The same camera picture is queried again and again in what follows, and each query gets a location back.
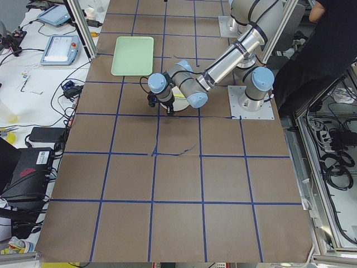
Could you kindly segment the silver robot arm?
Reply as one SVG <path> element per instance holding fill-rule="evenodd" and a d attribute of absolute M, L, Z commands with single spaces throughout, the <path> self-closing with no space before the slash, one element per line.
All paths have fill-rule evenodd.
<path fill-rule="evenodd" d="M 200 73 L 192 71 L 186 60 L 181 60 L 163 73 L 153 73 L 148 78 L 148 105 L 166 107 L 168 116 L 174 115 L 173 88 L 178 87 L 192 108 L 200 108 L 208 101 L 208 92 L 240 63 L 255 63 L 254 53 L 258 45 L 266 42 L 266 35 L 257 25 L 252 26 L 242 37 L 234 41 L 228 49 L 207 69 Z M 264 103 L 264 98 L 274 83 L 271 70 L 251 65 L 242 70 L 245 91 L 239 96 L 239 105 L 246 111 L 255 112 Z"/>
<path fill-rule="evenodd" d="M 278 30 L 283 17 L 282 1 L 230 1 L 231 15 L 241 24 L 257 25 L 267 39 Z"/>

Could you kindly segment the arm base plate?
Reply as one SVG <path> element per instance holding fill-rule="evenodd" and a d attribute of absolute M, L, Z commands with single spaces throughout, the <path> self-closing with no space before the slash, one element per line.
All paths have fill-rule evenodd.
<path fill-rule="evenodd" d="M 230 113 L 233 119 L 274 120 L 271 99 L 266 93 L 262 100 L 251 100 L 246 86 L 228 86 Z"/>
<path fill-rule="evenodd" d="M 238 24 L 231 16 L 219 16 L 218 22 L 220 37 L 237 38 L 239 36 Z"/>

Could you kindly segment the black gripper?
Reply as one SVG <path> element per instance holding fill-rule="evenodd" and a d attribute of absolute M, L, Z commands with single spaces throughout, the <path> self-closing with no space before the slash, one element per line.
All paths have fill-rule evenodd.
<path fill-rule="evenodd" d="M 163 104 L 166 107 L 166 113 L 168 116 L 174 116 L 175 111 L 173 109 L 173 103 L 175 101 L 174 96 L 160 97 L 158 94 L 150 93 L 147 96 L 148 104 L 154 108 L 156 104 Z"/>

